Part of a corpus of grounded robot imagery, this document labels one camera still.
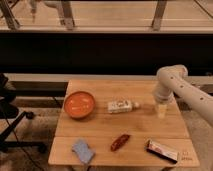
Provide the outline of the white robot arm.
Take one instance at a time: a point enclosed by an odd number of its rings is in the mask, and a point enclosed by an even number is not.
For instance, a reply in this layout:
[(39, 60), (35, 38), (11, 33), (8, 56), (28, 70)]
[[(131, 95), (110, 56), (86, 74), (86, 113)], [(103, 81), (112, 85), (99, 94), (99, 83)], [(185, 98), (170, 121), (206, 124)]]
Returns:
[(158, 104), (168, 104), (176, 94), (213, 127), (213, 96), (188, 83), (187, 75), (184, 65), (161, 67), (156, 73), (154, 99)]

